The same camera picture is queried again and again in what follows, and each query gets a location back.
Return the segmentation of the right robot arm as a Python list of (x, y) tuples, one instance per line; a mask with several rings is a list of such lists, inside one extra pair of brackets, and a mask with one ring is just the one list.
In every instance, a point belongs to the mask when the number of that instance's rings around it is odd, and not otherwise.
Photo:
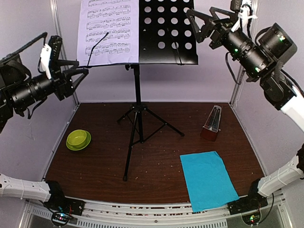
[(232, 1), (228, 11), (212, 7), (204, 14), (189, 9), (186, 16), (198, 43), (210, 38), (212, 49), (224, 47), (244, 68), (247, 81), (258, 82), (267, 101), (303, 129), (303, 90), (283, 70), (297, 46), (278, 24), (252, 38), (250, 24), (256, 15), (249, 4), (237, 1)]

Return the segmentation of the lilac sheet music paper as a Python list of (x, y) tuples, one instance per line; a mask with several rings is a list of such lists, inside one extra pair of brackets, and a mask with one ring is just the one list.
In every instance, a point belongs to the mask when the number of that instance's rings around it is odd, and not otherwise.
[(139, 1), (83, 0), (77, 61), (80, 66), (139, 62)]

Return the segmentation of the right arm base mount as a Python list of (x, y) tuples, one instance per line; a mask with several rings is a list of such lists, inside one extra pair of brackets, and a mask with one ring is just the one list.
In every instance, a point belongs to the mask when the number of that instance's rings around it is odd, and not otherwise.
[(230, 215), (240, 214), (242, 221), (248, 226), (260, 224), (262, 219), (261, 209), (268, 205), (266, 198), (242, 197), (238, 200), (228, 203)]

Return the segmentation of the cyan paper sheet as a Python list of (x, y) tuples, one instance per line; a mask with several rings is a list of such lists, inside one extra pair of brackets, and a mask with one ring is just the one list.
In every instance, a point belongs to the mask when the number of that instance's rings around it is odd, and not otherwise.
[(216, 151), (180, 156), (193, 212), (218, 208), (239, 199)]

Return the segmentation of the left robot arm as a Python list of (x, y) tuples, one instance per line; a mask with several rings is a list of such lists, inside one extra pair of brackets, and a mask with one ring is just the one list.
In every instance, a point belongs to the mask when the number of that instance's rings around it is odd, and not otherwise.
[[(78, 61), (59, 59), (62, 38), (58, 35), (46, 40), (44, 32), (18, 50), (0, 60), (0, 127), (4, 128), (14, 114), (28, 119), (47, 97), (55, 94), (62, 101), (70, 97), (89, 71), (80, 67)], [(22, 63), (20, 54), (39, 40), (43, 47), (38, 60), (38, 76)], [(51, 204), (58, 211), (68, 207), (68, 200), (56, 181), (32, 182), (15, 179), (4, 174), (0, 176), (1, 197), (40, 200)]]

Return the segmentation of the wooden metronome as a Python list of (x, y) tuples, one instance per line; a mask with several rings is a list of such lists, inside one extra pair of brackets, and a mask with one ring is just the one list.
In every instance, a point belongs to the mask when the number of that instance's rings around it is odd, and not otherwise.
[(200, 137), (202, 139), (214, 142), (217, 139), (220, 131), (220, 120), (221, 120), (222, 108), (218, 105), (214, 105), (205, 124), (202, 127)]

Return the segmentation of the black perforated music stand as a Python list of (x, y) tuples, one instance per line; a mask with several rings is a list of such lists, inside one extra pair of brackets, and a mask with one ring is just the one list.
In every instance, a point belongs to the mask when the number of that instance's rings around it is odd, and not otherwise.
[(147, 140), (143, 135), (143, 113), (150, 109), (141, 101), (140, 66), (151, 64), (196, 65), (198, 55), (186, 11), (194, 7), (191, 0), (139, 0), (139, 62), (123, 65), (132, 69), (136, 102), (130, 111), (134, 114), (129, 150), (137, 141)]

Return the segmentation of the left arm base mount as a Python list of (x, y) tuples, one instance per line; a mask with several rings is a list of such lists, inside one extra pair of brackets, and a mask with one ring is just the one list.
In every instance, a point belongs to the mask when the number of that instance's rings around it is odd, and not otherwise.
[(75, 216), (81, 216), (85, 208), (85, 202), (79, 199), (67, 197), (51, 197), (49, 201), (40, 201), (51, 212), (50, 220), (55, 227), (63, 227)]

